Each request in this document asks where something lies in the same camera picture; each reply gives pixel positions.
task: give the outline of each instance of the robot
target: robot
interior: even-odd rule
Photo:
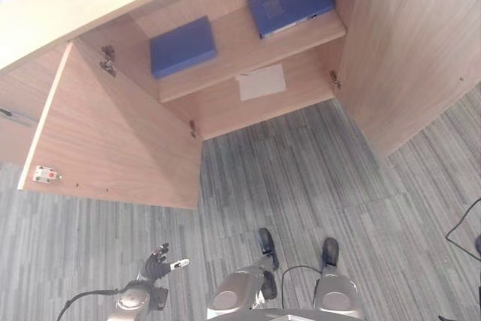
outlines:
[[[207,319],[215,321],[356,321],[365,319],[357,286],[339,274],[339,243],[326,238],[320,256],[321,277],[314,290],[312,310],[258,309],[277,297],[274,272],[279,268],[275,245],[267,229],[259,229],[257,240],[262,256],[252,265],[228,275],[207,306]],[[132,281],[116,301],[108,321],[140,321],[150,310],[162,310],[168,290],[155,282],[176,268],[189,264],[183,259],[165,263],[168,245],[149,256],[137,280]]]

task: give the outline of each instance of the blue notebook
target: blue notebook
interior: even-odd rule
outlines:
[[[217,55],[207,17],[150,39],[150,65],[155,78],[181,71]]]
[[[261,38],[334,9],[333,0],[247,0]]]

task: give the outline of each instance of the cabinet shelf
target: cabinet shelf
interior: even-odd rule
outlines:
[[[283,92],[242,101],[238,82],[230,79],[165,105],[184,122],[194,120],[200,136],[209,139],[334,98],[316,49],[283,59],[282,66]]]
[[[161,102],[171,101],[236,75],[280,61],[343,37],[346,30],[335,11],[260,39],[249,9],[242,8],[212,22],[218,56],[159,81]]]

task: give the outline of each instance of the cabinet hinge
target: cabinet hinge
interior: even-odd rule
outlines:
[[[195,126],[195,122],[193,120],[189,121],[190,126],[190,135],[192,138],[197,138],[197,127]]]
[[[116,76],[116,72],[113,69],[113,63],[115,62],[115,49],[111,45],[106,45],[101,49],[104,54],[104,60],[100,61],[100,68],[104,69],[112,77]]]
[[[331,75],[332,83],[335,86],[337,86],[338,89],[340,89],[340,86],[342,86],[342,83],[339,80],[337,80],[337,73],[335,71],[331,71],[329,74]]]

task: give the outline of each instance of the wire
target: wire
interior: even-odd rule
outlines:
[[[65,306],[63,309],[60,311],[59,316],[57,317],[56,321],[60,321],[62,318],[63,314],[66,312],[66,310],[79,298],[88,296],[88,295],[103,295],[103,296],[112,296],[112,295],[118,295],[119,293],[124,293],[128,289],[131,289],[132,287],[146,287],[147,290],[150,290],[150,287],[146,285],[146,283],[142,280],[134,280],[130,281],[127,283],[127,286],[125,286],[123,289],[96,289],[94,291],[87,291],[87,292],[82,292],[79,293],[78,295],[75,295],[72,299],[68,300],[65,303]]]
[[[465,248],[463,248],[463,246],[457,244],[456,242],[454,242],[451,238],[449,238],[449,236],[459,227],[459,225],[461,225],[464,221],[464,219],[466,218],[467,214],[474,208],[474,206],[481,201],[481,198],[479,198],[477,201],[475,201],[467,210],[466,212],[464,212],[464,215],[463,217],[461,217],[461,220],[458,222],[458,224],[456,226],[454,226],[451,231],[449,231],[446,236],[444,236],[445,239],[447,239],[448,242],[451,242],[452,244],[454,244],[457,248],[459,248],[460,250],[463,250],[465,251],[469,256],[473,257],[475,260],[481,262],[481,258],[474,255],[473,253],[471,253],[470,251],[466,250]]]
[[[282,302],[282,306],[283,308],[284,307],[284,277],[286,276],[287,272],[295,269],[295,268],[309,268],[310,270],[312,271],[315,271],[317,272],[318,274],[322,274],[321,271],[319,271],[317,268],[314,268],[314,267],[310,267],[310,266],[306,266],[306,265],[298,265],[298,266],[292,266],[292,267],[289,267],[288,269],[286,269],[283,273],[283,276],[282,276],[282,279],[280,281],[280,300]]]
[[[63,307],[62,311],[60,311],[59,316],[57,317],[57,321],[59,321],[63,314],[66,312],[66,310],[79,298],[88,296],[88,295],[104,295],[104,296],[110,296],[110,295],[117,295],[119,293],[123,292],[123,290],[118,290],[118,289],[97,289],[95,291],[88,291],[88,292],[82,292],[79,293],[78,295],[74,296],[72,299],[68,300],[65,303],[65,306]]]

